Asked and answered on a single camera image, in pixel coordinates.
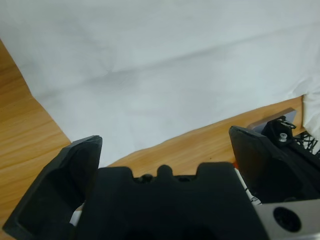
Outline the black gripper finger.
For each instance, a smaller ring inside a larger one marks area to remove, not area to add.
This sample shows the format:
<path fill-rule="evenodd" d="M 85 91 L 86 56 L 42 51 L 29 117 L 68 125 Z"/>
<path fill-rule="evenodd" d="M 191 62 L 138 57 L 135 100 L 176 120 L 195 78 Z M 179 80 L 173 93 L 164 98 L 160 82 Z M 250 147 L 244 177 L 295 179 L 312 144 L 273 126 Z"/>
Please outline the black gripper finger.
<path fill-rule="evenodd" d="M 61 149 L 38 174 L 4 224 L 16 240 L 71 240 L 74 211 L 98 170 L 103 139 L 93 135 Z"/>
<path fill-rule="evenodd" d="M 238 170 L 261 202 L 314 199 L 314 168 L 300 154 L 244 127 L 232 126 L 229 137 Z"/>

